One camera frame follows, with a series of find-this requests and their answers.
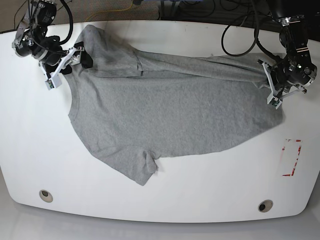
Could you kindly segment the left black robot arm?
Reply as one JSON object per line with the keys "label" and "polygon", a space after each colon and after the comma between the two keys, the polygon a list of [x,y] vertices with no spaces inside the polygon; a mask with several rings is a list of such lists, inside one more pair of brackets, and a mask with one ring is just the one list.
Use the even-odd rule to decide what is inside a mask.
{"label": "left black robot arm", "polygon": [[231,27],[228,25],[221,36],[221,47],[224,53],[231,57],[242,57],[248,54],[254,46],[257,45],[264,54],[275,61],[275,65],[266,68],[268,74],[272,72],[275,73],[275,76],[271,78],[271,86],[279,85],[285,88],[289,85],[299,85],[302,87],[309,86],[316,78],[317,67],[312,63],[310,52],[307,47],[308,37],[305,31],[304,19],[300,16],[280,19],[282,29],[279,34],[279,40],[286,49],[285,57],[280,58],[261,45],[259,41],[259,32],[263,22],[258,19],[259,13],[253,0],[251,1],[251,5],[253,11],[249,12],[248,15],[254,14],[256,22],[252,45],[243,53],[231,54],[227,52],[224,46],[224,37],[227,30]]}

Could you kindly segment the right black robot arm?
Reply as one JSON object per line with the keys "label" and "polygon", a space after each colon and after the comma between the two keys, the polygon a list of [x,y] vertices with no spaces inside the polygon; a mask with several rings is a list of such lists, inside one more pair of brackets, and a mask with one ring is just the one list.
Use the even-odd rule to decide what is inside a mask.
{"label": "right black robot arm", "polygon": [[68,51],[63,50],[73,33],[73,16],[66,3],[61,1],[69,18],[69,30],[65,39],[58,35],[47,36],[48,27],[57,15],[57,4],[54,0],[28,0],[23,19],[17,26],[12,48],[19,57],[32,56],[39,61],[47,75],[53,73]]}

